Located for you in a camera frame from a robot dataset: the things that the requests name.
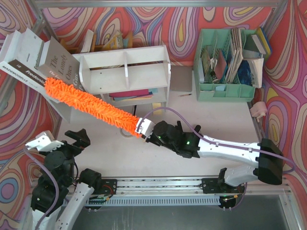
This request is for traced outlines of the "grey Lonely Ones book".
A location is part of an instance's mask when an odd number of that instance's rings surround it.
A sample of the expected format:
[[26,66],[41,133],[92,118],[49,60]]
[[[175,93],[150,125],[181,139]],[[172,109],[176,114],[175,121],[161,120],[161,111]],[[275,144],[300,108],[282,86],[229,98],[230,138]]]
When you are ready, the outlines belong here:
[[44,43],[37,69],[47,78],[62,80],[67,85],[84,91],[79,76],[79,61],[55,38]]

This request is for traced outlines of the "stack of coloured paper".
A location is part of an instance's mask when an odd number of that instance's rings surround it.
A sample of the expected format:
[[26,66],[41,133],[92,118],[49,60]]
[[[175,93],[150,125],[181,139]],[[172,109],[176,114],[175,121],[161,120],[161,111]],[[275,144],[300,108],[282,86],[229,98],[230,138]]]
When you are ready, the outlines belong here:
[[137,99],[148,99],[152,98],[154,94],[158,93],[157,88],[134,90],[126,92],[114,92],[109,93],[108,96],[115,102],[126,101],[126,100],[137,100]]

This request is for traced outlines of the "masking tape roll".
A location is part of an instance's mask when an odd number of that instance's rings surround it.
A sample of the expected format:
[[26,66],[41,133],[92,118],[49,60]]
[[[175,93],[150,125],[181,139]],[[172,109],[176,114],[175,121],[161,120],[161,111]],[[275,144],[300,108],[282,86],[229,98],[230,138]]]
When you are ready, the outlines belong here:
[[126,131],[123,130],[123,129],[120,129],[119,131],[120,131],[120,134],[121,134],[123,137],[125,137],[125,138],[131,138],[131,137],[133,137],[132,134],[130,134],[129,132],[126,132]]

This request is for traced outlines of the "black binder clip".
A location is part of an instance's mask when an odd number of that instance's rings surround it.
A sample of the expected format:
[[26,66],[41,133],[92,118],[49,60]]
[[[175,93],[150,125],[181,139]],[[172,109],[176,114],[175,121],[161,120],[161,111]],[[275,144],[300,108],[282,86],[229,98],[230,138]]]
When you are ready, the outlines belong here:
[[177,125],[175,126],[175,128],[176,128],[177,130],[179,130],[180,132],[183,131],[181,121],[177,121]]

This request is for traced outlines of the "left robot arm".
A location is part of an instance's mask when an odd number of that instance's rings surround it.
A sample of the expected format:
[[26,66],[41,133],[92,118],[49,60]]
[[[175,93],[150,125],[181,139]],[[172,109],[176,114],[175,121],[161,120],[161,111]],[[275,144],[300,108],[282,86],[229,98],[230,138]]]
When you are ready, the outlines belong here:
[[42,170],[37,186],[32,191],[31,208],[33,229],[70,230],[89,197],[102,188],[101,174],[91,169],[81,172],[73,197],[64,211],[63,202],[69,187],[75,182],[75,157],[91,142],[86,130],[66,131],[74,139],[72,144],[55,140],[50,131],[44,131],[26,143],[25,153]]

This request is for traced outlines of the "brown white Fredonia book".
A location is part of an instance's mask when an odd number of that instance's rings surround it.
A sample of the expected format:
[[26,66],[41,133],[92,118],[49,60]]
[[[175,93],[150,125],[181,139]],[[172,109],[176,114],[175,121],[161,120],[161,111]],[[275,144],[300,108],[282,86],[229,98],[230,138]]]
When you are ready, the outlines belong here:
[[36,68],[43,44],[44,41],[28,28],[23,33],[16,30],[7,35],[0,50],[0,69],[49,100],[59,103],[46,93],[46,77]]

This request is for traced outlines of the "books in green organizer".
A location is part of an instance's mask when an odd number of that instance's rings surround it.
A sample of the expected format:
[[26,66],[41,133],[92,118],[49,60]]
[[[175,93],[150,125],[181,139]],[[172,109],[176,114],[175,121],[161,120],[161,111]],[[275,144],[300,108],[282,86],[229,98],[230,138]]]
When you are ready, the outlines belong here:
[[264,62],[272,48],[264,30],[202,29],[199,37],[198,78],[205,83],[239,83],[262,86]]

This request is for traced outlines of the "pink pig figurine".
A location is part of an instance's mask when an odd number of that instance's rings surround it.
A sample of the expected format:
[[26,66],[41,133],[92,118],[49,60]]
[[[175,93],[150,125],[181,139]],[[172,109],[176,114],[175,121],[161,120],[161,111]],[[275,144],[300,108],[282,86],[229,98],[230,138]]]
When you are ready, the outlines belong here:
[[252,117],[256,118],[257,122],[260,122],[260,120],[266,116],[267,113],[267,107],[265,102],[256,102],[251,108],[250,108],[250,114]]

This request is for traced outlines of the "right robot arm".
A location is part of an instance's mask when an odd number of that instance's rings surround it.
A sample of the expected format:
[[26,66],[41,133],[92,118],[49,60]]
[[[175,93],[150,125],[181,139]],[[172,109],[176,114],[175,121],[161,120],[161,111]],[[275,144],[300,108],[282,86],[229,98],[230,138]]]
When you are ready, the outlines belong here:
[[199,133],[200,126],[185,132],[181,123],[176,126],[161,121],[157,124],[145,119],[135,131],[146,142],[165,147],[183,158],[213,157],[242,163],[235,168],[222,168],[217,179],[221,189],[235,188],[259,180],[280,185],[283,180],[283,154],[269,139],[260,143],[239,143],[211,138]]

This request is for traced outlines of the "orange microfiber duster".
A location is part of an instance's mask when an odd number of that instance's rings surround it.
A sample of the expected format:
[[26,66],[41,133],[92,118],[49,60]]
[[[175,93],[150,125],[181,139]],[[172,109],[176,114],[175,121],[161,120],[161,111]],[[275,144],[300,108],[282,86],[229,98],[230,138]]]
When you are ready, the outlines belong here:
[[67,85],[62,80],[47,78],[44,88],[48,96],[76,110],[121,128],[135,137],[141,136],[135,131],[139,118],[131,113],[116,108],[90,93],[78,90],[73,85]]

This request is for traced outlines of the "mint green desk organizer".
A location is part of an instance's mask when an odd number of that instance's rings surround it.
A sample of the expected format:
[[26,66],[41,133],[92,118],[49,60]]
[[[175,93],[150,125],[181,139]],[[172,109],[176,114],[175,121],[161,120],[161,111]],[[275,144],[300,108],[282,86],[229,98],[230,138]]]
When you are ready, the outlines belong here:
[[263,54],[249,52],[256,30],[201,29],[194,58],[199,102],[251,102],[262,84]]

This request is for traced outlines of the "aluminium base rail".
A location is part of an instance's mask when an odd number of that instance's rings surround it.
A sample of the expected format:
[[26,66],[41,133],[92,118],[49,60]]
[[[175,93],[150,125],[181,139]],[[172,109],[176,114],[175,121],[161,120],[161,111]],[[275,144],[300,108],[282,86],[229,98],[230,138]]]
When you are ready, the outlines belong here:
[[103,177],[99,186],[99,194],[112,193],[125,195],[128,193],[175,193],[200,192],[202,194],[241,194],[245,185],[230,187],[219,185],[216,177]]

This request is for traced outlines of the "yellow sticky note pad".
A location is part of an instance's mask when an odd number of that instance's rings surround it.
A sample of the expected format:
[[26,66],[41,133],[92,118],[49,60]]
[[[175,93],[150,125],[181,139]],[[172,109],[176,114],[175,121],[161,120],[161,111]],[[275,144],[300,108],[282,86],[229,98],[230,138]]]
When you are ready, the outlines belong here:
[[161,107],[161,103],[152,103],[153,109],[156,109],[156,108],[159,108],[159,107]]

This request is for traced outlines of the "white small bookshelf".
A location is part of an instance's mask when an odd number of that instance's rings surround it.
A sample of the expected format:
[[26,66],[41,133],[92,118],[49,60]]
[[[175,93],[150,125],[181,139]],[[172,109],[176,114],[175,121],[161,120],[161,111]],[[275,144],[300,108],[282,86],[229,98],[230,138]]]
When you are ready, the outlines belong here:
[[[168,105],[171,63],[165,45],[75,54],[86,92],[115,107]],[[157,89],[151,98],[113,101],[111,93]]]

